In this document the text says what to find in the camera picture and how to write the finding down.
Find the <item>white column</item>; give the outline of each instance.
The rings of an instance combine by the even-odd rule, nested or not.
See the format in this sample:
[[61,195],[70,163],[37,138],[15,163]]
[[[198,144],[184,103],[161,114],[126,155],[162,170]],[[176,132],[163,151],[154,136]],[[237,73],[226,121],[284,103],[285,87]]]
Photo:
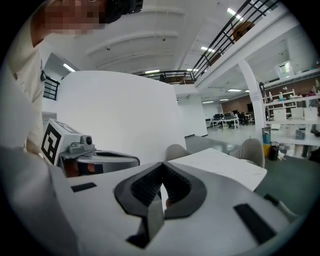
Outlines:
[[266,112],[259,84],[248,62],[243,59],[240,60],[238,64],[250,91],[250,99],[254,111],[256,138],[262,143],[262,128],[266,127]]

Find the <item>white panel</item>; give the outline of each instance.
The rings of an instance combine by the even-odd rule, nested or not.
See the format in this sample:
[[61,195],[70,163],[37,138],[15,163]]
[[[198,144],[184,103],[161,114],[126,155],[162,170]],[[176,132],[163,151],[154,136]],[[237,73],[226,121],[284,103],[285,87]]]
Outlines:
[[184,136],[207,135],[206,118],[200,97],[181,98],[178,102]]
[[168,146],[186,147],[172,85],[109,71],[73,72],[62,80],[57,118],[91,135],[100,150],[163,161]]
[[182,95],[191,95],[191,94],[197,94],[198,90],[195,88],[195,86],[193,84],[175,84],[173,85],[174,87],[174,91],[175,91],[175,95],[177,97],[182,96]]

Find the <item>trash can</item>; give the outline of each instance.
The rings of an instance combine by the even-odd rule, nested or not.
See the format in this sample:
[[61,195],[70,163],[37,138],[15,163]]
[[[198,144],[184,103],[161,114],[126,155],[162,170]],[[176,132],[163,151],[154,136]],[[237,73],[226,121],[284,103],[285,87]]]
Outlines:
[[271,127],[262,128],[262,140],[263,144],[271,143]]
[[278,142],[271,142],[269,159],[271,161],[276,161],[278,159],[280,144]]

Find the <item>black rectangular slot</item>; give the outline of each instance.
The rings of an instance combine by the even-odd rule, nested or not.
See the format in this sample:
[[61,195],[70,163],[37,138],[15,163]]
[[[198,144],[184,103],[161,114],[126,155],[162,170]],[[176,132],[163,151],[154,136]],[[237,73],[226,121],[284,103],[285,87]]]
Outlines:
[[236,205],[233,208],[259,244],[263,244],[276,235],[247,203]]
[[79,192],[79,191],[82,191],[82,190],[92,189],[92,188],[94,188],[96,186],[97,185],[94,184],[93,182],[89,182],[89,183],[85,183],[85,184],[72,186],[71,189],[73,190],[73,192]]

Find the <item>white wall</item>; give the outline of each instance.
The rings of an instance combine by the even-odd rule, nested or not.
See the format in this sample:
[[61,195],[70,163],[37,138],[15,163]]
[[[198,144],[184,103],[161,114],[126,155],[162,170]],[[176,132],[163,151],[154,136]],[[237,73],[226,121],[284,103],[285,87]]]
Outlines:
[[206,118],[200,97],[180,98],[179,110],[184,130],[184,136],[207,135]]
[[223,114],[220,103],[202,104],[205,119],[213,118],[215,114]]
[[198,90],[193,84],[175,84],[174,86],[175,95],[177,97],[183,97],[188,95],[197,94]]
[[42,111],[57,113],[57,101],[48,98],[42,98]]
[[57,119],[91,135],[97,149],[127,153],[141,164],[163,161],[186,142],[174,87],[138,75],[77,71],[60,85]]

